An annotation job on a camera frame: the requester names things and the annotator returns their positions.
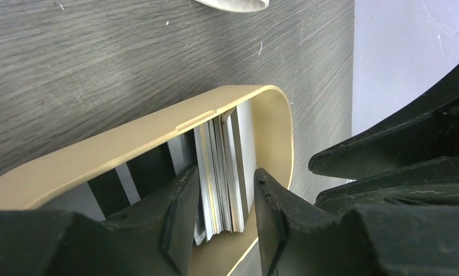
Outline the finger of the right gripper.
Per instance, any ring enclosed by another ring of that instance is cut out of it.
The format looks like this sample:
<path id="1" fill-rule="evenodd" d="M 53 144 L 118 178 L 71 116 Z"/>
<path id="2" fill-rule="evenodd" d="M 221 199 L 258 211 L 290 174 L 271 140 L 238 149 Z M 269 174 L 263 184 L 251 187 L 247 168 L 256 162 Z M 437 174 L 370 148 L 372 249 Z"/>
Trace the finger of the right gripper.
<path id="1" fill-rule="evenodd" d="M 313 155 L 308 169 L 364 179 L 459 155 L 459 64 L 418 98 L 369 129 Z"/>
<path id="2" fill-rule="evenodd" d="M 459 160 L 434 160 L 324 190 L 315 205 L 345 213 L 357 204 L 459 206 Z"/>

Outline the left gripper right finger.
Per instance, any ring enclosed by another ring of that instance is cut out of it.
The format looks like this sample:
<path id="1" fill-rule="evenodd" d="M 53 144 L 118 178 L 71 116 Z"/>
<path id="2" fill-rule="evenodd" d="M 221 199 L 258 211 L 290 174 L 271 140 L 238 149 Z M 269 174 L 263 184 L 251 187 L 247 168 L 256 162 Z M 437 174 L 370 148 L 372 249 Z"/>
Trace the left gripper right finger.
<path id="1" fill-rule="evenodd" d="M 254 173 L 264 275 L 459 275 L 459 206 L 358 205 L 326 212 Z"/>

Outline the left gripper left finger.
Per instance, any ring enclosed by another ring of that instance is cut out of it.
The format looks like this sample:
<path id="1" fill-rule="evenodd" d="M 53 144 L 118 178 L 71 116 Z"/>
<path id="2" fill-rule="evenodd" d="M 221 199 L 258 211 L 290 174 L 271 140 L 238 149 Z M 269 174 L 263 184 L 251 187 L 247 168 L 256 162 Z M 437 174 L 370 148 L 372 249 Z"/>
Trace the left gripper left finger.
<path id="1" fill-rule="evenodd" d="M 187 275 L 198 201 L 194 166 L 106 221 L 0 211 L 0 275 Z"/>

